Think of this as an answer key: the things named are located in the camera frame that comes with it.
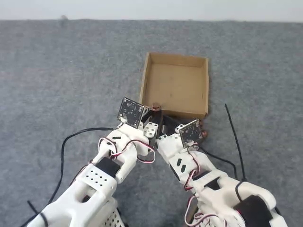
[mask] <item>circuit board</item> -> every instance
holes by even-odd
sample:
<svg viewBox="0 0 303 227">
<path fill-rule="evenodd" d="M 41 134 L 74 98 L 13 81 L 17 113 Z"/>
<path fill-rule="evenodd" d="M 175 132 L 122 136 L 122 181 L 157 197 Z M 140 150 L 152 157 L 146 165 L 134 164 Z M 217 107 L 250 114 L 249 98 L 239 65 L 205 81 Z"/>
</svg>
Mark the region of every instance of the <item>circuit board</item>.
<svg viewBox="0 0 303 227">
<path fill-rule="evenodd" d="M 200 122 L 194 120 L 193 122 L 185 125 L 179 130 L 183 148 L 192 146 L 194 143 L 203 139 Z"/>
<path fill-rule="evenodd" d="M 139 127 L 143 112 L 144 105 L 124 97 L 120 105 L 117 119 L 137 129 Z"/>
</svg>

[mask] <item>brown object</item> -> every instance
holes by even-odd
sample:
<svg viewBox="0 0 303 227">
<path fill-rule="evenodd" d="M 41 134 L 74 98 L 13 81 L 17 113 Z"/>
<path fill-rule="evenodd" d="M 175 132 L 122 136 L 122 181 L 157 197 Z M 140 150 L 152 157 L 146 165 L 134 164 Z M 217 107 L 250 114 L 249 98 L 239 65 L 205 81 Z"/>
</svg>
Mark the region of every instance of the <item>brown object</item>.
<svg viewBox="0 0 303 227">
<path fill-rule="evenodd" d="M 202 131 L 202 137 L 205 138 L 208 136 L 208 132 L 207 131 Z"/>
<path fill-rule="evenodd" d="M 153 104 L 151 105 L 151 110 L 152 110 L 152 111 L 155 111 L 155 112 L 160 111 L 160 110 L 161 110 L 160 104 L 159 104 L 159 103 L 153 103 Z"/>
<path fill-rule="evenodd" d="M 208 59 L 147 53 L 140 103 L 158 102 L 165 114 L 203 119 L 208 112 Z"/>
</svg>

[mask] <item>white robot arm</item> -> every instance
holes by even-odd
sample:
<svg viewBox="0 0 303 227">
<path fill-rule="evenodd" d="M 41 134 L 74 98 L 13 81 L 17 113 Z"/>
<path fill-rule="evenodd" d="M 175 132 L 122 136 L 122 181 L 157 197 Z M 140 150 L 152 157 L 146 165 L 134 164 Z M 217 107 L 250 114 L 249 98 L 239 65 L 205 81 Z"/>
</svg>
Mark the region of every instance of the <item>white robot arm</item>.
<svg viewBox="0 0 303 227">
<path fill-rule="evenodd" d="M 121 183 L 134 168 L 138 155 L 146 156 L 154 150 L 149 138 L 158 125 L 151 123 L 148 129 L 140 123 L 138 129 L 123 124 L 98 143 L 97 156 L 76 177 L 71 186 L 53 203 L 42 210 L 29 223 L 29 227 L 124 227 L 117 201 L 112 197 L 117 184 Z"/>
<path fill-rule="evenodd" d="M 216 169 L 206 154 L 191 150 L 197 148 L 196 144 L 187 144 L 181 132 L 186 131 L 184 129 L 192 122 L 174 128 L 173 134 L 159 136 L 163 120 L 159 109 L 154 110 L 153 120 L 144 125 L 148 114 L 143 119 L 142 116 L 139 120 L 132 118 L 143 112 L 140 105 L 138 108 L 136 105 L 136 102 L 124 98 L 118 116 L 124 123 L 107 137 L 100 138 L 98 154 L 60 197 L 29 223 L 29 227 L 124 227 L 112 195 L 137 160 L 154 162 L 156 146 L 185 191 L 193 193 L 184 217 L 188 226 L 287 226 L 283 217 L 275 212 L 276 200 L 269 191 L 230 178 Z M 128 111 L 131 114 L 127 118 L 123 112 Z M 150 153 L 153 153 L 153 159 L 140 158 Z M 197 199 L 198 209 L 188 220 L 187 213 L 193 199 Z"/>
<path fill-rule="evenodd" d="M 160 136 L 157 144 L 158 152 L 184 189 L 193 193 L 185 213 L 188 226 L 287 226 L 284 218 L 275 211 L 276 200 L 268 190 L 248 182 L 240 183 L 216 169 L 206 154 L 184 148 L 179 134 L 184 127 L 186 125 L 178 126 L 176 133 L 170 136 Z M 198 200 L 198 210 L 193 219 L 187 221 L 188 208 L 194 198 Z"/>
</svg>

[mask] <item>black cable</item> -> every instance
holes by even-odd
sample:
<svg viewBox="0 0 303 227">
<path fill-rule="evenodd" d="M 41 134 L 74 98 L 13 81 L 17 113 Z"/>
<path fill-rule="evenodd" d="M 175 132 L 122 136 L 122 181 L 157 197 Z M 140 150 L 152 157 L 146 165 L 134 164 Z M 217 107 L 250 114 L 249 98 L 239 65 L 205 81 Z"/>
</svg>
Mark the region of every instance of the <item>black cable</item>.
<svg viewBox="0 0 303 227">
<path fill-rule="evenodd" d="M 44 215 L 44 213 L 42 213 L 42 212 L 39 213 L 36 210 L 36 208 L 33 206 L 33 204 L 31 203 L 31 201 L 28 200 L 27 203 L 28 203 L 29 207 L 33 210 L 33 212 L 36 214 L 36 216 L 40 215 L 42 217 L 45 227 L 48 227 L 48 221 L 47 221 L 46 216 Z"/>
<path fill-rule="evenodd" d="M 237 167 L 236 167 L 236 165 L 235 165 L 233 162 L 231 162 L 231 161 L 229 161 L 229 160 L 227 160 L 227 159 L 218 157 L 218 156 L 216 156 L 216 155 L 214 155 L 214 154 L 212 154 L 212 153 L 209 153 L 209 152 L 208 152 L 207 150 L 205 150 L 201 145 L 199 145 L 199 147 L 200 147 L 200 149 L 201 149 L 204 153 L 206 153 L 206 154 L 209 155 L 210 157 L 216 158 L 216 159 L 218 159 L 218 160 L 220 160 L 220 161 L 222 161 L 222 162 L 225 162 L 225 163 L 230 164 L 230 165 L 233 167 L 233 172 L 234 172 L 235 179 L 238 179 Z"/>
<path fill-rule="evenodd" d="M 239 194 L 239 186 L 240 186 L 242 183 L 243 183 L 243 181 L 240 181 L 240 182 L 236 185 L 236 195 L 237 195 L 237 197 L 238 197 L 238 199 L 239 199 L 240 202 L 242 202 L 242 198 L 241 198 L 241 196 L 240 196 L 240 194 Z"/>
<path fill-rule="evenodd" d="M 234 126 L 233 126 L 232 118 L 231 118 L 231 115 L 229 113 L 227 104 L 225 104 L 225 109 L 226 109 L 226 112 L 227 112 L 227 115 L 228 115 L 229 123 L 231 124 L 231 127 L 232 127 L 232 132 L 233 132 L 233 135 L 235 137 L 236 144 L 237 144 L 237 149 L 238 149 L 240 163 L 241 163 L 241 168 L 242 168 L 242 181 L 247 181 L 246 175 L 245 175 L 245 169 L 244 169 L 244 163 L 243 163 L 242 153 L 241 153 L 241 149 L 240 149 L 240 145 L 239 145 L 239 141 L 238 141 L 238 137 L 237 137 L 237 134 L 236 134 L 236 130 L 235 130 Z"/>
<path fill-rule="evenodd" d="M 60 188 L 61 182 L 62 182 L 63 172 L 64 172 L 64 147 L 65 147 L 66 142 L 67 142 L 70 138 L 72 138 L 72 137 L 74 137 L 74 136 L 77 136 L 77 135 L 79 135 L 79 134 L 81 134 L 81 133 L 87 132 L 87 131 L 112 131 L 112 130 L 115 130 L 115 129 L 113 129 L 113 128 L 107 128 L 107 127 L 87 128 L 87 129 L 83 129 L 83 130 L 81 130 L 81 131 L 78 131 L 78 132 L 76 132 L 76 133 L 74 133 L 74 134 L 72 134 L 72 135 L 69 135 L 68 137 L 66 137 L 66 138 L 64 139 L 64 141 L 63 141 L 63 143 L 62 143 L 62 146 L 61 146 L 61 175 L 60 175 L 60 179 L 59 179 L 59 182 L 58 182 L 58 184 L 57 184 L 57 186 L 56 186 L 56 188 L 55 188 L 55 190 L 54 190 L 54 192 L 53 192 L 51 198 L 49 199 L 47 205 L 50 204 L 50 203 L 52 203 L 53 199 L 55 198 L 55 196 L 56 196 L 56 194 L 57 194 L 57 192 L 58 192 L 58 190 L 59 190 L 59 188 Z M 31 204 L 30 201 L 28 201 L 27 203 L 29 204 L 30 208 L 31 208 L 34 212 L 37 211 L 37 210 L 34 208 L 34 206 Z M 26 226 L 29 222 L 31 222 L 37 215 L 38 215 L 38 213 L 36 213 L 35 215 L 31 216 L 31 217 L 30 217 L 26 222 L 24 222 L 20 227 L 25 227 L 25 226 Z"/>
</svg>

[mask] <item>screw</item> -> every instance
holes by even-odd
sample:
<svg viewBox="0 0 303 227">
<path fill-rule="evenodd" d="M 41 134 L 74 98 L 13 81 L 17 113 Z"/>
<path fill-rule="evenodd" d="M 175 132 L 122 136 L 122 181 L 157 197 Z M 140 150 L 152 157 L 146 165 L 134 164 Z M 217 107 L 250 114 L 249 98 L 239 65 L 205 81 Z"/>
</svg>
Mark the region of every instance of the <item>screw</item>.
<svg viewBox="0 0 303 227">
<path fill-rule="evenodd" d="M 202 137 L 205 138 L 208 136 L 208 132 L 207 131 L 202 131 Z"/>
<path fill-rule="evenodd" d="M 160 111 L 161 110 L 161 105 L 159 103 L 153 103 L 151 105 L 151 110 L 152 111 Z"/>
</svg>

